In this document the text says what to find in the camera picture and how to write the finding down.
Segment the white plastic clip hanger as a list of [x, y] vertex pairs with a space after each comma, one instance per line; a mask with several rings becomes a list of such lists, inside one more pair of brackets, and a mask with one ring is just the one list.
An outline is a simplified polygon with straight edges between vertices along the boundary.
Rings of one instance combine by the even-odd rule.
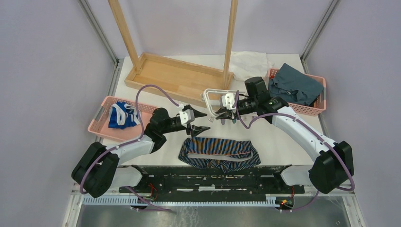
[[240, 92], [240, 91], [234, 91], [234, 90], [221, 90], [221, 89], [214, 89], [214, 88], [208, 88], [205, 89], [203, 94], [201, 95], [202, 100], [206, 104], [206, 108], [209, 111], [209, 121], [214, 122], [216, 120], [216, 117], [219, 116], [220, 114], [215, 114], [215, 112], [220, 109], [220, 98], [222, 95], [225, 95], [227, 93], [235, 93], [236, 97], [237, 96], [245, 96], [247, 97], [246, 92]]

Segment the navy striped boxer underwear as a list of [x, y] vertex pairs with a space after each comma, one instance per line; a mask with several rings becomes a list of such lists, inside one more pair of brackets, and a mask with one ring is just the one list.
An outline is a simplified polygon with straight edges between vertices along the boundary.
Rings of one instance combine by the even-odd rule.
[[216, 168], [224, 173], [245, 170], [261, 163], [249, 140], [194, 137], [186, 139], [178, 159], [198, 169]]

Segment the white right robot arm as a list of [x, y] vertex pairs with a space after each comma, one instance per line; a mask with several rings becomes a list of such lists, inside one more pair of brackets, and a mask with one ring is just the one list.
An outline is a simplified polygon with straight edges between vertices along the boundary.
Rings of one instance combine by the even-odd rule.
[[216, 111], [216, 118], [241, 122], [243, 115], [256, 114], [245, 128], [249, 129], [258, 119], [265, 119], [297, 142], [314, 162], [305, 170], [305, 177], [300, 176], [301, 170], [297, 166], [283, 170], [273, 180], [277, 192], [285, 193], [294, 184], [306, 183], [325, 194], [334, 189], [348, 192], [355, 189], [352, 147], [347, 142], [336, 142], [315, 130], [288, 102], [279, 96], [273, 97], [262, 77], [247, 79], [245, 88], [242, 99], [239, 91], [219, 92], [220, 109]]

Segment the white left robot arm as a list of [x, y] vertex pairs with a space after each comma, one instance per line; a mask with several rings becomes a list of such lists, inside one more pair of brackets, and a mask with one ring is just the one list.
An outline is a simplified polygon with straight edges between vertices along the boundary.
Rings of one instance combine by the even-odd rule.
[[111, 188], [131, 186], [137, 192], [144, 192], [149, 185], [147, 177], [136, 167], [118, 167], [136, 157], [158, 151], [167, 141], [165, 134], [186, 131], [195, 137], [209, 130], [209, 126], [195, 126], [191, 123], [206, 113], [185, 105], [175, 117], [170, 117], [164, 108], [157, 108], [144, 132], [137, 138], [124, 141], [114, 146], [104, 146], [100, 142], [92, 143], [71, 173], [72, 179], [80, 185], [82, 194], [97, 198]]

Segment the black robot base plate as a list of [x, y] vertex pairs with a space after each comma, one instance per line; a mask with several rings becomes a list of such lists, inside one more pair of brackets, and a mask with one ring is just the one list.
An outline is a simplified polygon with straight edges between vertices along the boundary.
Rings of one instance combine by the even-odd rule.
[[280, 177], [284, 166], [256, 166], [224, 173], [217, 168], [138, 166], [136, 193], [149, 193], [157, 202], [257, 202], [268, 194], [303, 194], [304, 187], [288, 186]]

